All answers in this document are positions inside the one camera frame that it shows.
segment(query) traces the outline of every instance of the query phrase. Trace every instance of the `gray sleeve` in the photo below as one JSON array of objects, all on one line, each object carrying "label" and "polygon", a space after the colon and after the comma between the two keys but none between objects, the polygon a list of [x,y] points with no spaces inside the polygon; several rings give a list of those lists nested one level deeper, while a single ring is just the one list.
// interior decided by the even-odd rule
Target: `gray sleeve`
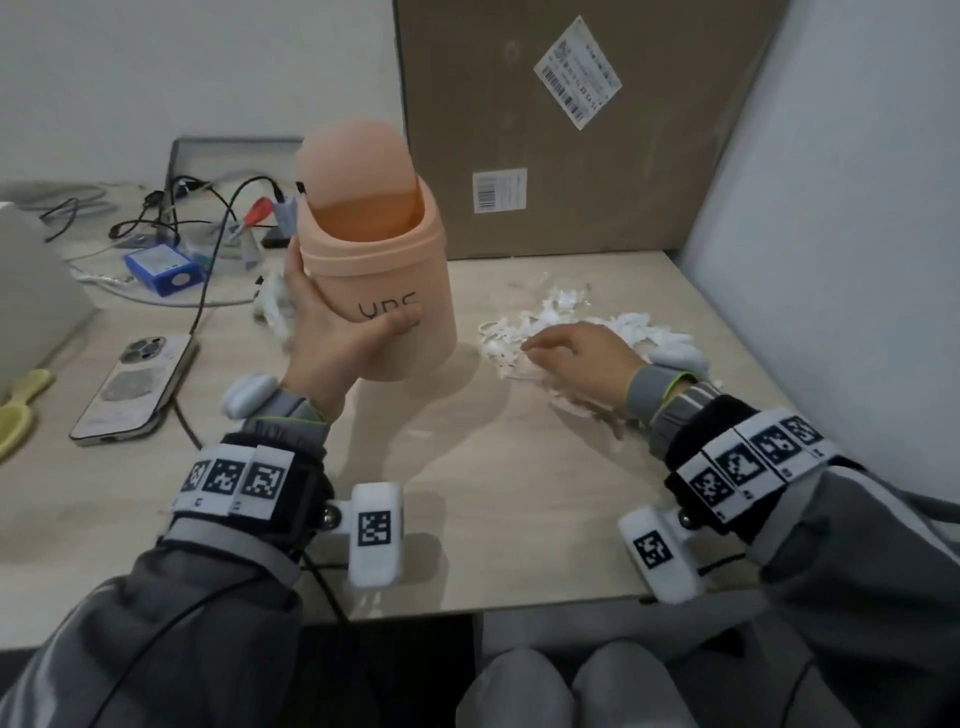
[{"label": "gray sleeve", "polygon": [[245,581],[157,640],[96,725],[274,725],[295,662],[299,597],[252,562],[183,544],[147,551],[81,602],[0,703],[0,726],[90,725],[157,630]]},{"label": "gray sleeve", "polygon": [[812,473],[748,556],[860,725],[956,724],[960,559],[899,492],[849,468]]}]

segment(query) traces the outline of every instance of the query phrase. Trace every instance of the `right hand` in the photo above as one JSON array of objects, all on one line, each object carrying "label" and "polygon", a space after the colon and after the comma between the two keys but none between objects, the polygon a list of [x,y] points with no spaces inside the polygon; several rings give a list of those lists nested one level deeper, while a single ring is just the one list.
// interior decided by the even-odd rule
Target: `right hand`
[{"label": "right hand", "polygon": [[599,324],[545,328],[520,348],[563,384],[614,408],[626,403],[630,382],[646,365],[627,342]]}]

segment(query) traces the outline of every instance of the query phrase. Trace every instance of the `white sensor device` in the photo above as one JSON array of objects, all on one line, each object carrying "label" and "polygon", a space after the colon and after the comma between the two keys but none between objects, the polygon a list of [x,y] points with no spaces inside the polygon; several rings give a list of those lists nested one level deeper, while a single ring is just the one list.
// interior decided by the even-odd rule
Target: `white sensor device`
[{"label": "white sensor device", "polygon": [[399,483],[361,483],[351,500],[332,500],[350,536],[348,579],[357,589],[389,587],[403,574],[403,493]]},{"label": "white sensor device", "polygon": [[679,513],[679,508],[663,513],[648,506],[617,522],[630,557],[664,604],[682,604],[704,592],[704,580],[684,545],[696,531],[680,524]]}]

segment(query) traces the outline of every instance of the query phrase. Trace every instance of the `gray pants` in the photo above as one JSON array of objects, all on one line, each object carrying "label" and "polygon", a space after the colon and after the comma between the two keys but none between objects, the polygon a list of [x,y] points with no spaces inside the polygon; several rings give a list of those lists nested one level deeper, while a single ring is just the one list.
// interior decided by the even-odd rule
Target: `gray pants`
[{"label": "gray pants", "polygon": [[663,663],[638,644],[601,647],[572,689],[531,649],[500,655],[457,706],[457,728],[696,728]]}]

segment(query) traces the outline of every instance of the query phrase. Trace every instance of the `blue device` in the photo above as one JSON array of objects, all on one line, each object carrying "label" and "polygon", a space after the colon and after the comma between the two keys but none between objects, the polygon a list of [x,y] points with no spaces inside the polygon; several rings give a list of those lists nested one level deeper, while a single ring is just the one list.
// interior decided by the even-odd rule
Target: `blue device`
[{"label": "blue device", "polygon": [[200,266],[169,245],[127,253],[123,260],[133,276],[158,296],[166,297],[204,282]]}]

